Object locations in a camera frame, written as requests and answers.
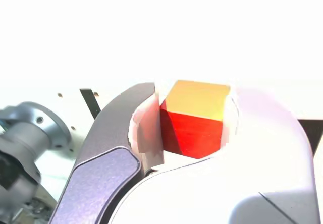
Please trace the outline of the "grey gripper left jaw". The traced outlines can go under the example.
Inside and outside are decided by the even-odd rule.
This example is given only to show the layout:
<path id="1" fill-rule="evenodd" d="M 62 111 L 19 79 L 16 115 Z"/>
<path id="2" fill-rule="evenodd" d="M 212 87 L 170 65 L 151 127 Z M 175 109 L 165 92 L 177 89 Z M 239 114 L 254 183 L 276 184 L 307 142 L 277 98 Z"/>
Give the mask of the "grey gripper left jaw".
<path id="1" fill-rule="evenodd" d="M 50 222 L 109 223 L 121 199 L 163 161 L 158 93 L 154 83 L 139 83 L 94 120 Z"/>

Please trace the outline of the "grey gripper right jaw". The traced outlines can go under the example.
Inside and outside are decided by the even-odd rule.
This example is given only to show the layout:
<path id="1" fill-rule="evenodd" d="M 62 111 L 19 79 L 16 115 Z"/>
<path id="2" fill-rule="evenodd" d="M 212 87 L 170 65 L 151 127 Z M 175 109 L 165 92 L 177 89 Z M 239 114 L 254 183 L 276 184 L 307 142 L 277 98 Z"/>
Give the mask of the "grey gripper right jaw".
<path id="1" fill-rule="evenodd" d="M 236 87 L 223 147 L 136 184 L 111 223 L 318 223 L 313 155 L 298 120 Z"/>

